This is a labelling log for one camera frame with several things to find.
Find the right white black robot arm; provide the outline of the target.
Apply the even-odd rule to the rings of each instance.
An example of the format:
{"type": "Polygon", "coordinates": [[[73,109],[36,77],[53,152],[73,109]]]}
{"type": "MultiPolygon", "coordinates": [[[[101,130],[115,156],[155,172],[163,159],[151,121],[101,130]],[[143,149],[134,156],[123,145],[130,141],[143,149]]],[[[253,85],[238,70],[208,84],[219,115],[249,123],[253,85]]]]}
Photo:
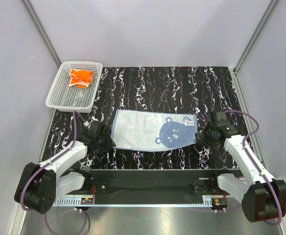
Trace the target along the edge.
{"type": "Polygon", "coordinates": [[[260,163],[248,144],[243,131],[237,125],[215,128],[208,124],[196,136],[205,146],[218,142],[235,160],[244,180],[231,173],[223,173],[209,181],[209,190],[214,194],[229,193],[241,204],[245,217],[250,222],[276,219],[280,224],[286,214],[286,183],[277,180],[260,163]]]}

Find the light blue towel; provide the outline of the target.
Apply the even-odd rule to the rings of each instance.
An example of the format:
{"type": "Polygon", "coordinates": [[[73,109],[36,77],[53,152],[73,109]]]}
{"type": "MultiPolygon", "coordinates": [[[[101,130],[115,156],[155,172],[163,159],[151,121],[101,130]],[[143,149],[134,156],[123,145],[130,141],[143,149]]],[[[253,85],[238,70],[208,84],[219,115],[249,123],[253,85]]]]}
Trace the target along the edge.
{"type": "Polygon", "coordinates": [[[196,115],[117,110],[111,137],[116,149],[163,152],[195,144],[196,133],[196,115]]]}

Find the orange white patterned towel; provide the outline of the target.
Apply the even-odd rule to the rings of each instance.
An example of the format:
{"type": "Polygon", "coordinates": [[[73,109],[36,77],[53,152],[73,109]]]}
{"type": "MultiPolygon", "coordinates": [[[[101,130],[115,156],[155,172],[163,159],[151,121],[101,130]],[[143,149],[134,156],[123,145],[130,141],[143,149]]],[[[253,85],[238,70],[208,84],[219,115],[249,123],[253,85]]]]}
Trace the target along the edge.
{"type": "Polygon", "coordinates": [[[69,87],[88,88],[94,79],[94,73],[90,70],[70,70],[69,87]]]}

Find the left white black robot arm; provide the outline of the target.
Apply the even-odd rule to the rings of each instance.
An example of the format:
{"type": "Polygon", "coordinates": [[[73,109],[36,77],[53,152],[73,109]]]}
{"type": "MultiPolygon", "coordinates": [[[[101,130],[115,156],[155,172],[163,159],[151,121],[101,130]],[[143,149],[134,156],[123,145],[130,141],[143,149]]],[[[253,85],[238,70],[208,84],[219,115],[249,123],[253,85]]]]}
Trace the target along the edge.
{"type": "Polygon", "coordinates": [[[77,191],[92,189],[91,174],[81,169],[69,169],[92,152],[106,153],[115,147],[108,127],[97,131],[88,129],[75,134],[73,141],[62,151],[39,164],[28,163],[22,172],[14,200],[25,211],[45,214],[54,202],[77,191]]]}

